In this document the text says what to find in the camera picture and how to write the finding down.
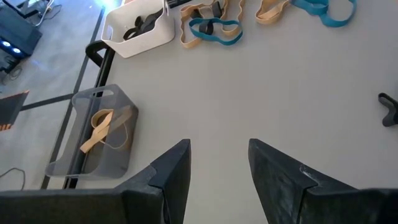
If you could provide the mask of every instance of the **white table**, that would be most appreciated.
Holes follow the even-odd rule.
[[[131,164],[121,179],[79,180],[77,188],[115,187],[183,138],[192,140],[189,224],[266,223],[250,138],[353,187],[398,187],[398,129],[382,125],[387,110],[377,101],[380,92],[398,98],[397,3],[359,1],[339,29],[296,7],[276,24],[256,24],[260,3],[247,1],[244,36],[231,47],[184,49],[180,6],[171,10],[173,41],[114,57],[107,84],[139,108]],[[333,0],[332,13],[347,12],[343,18],[346,6]]]

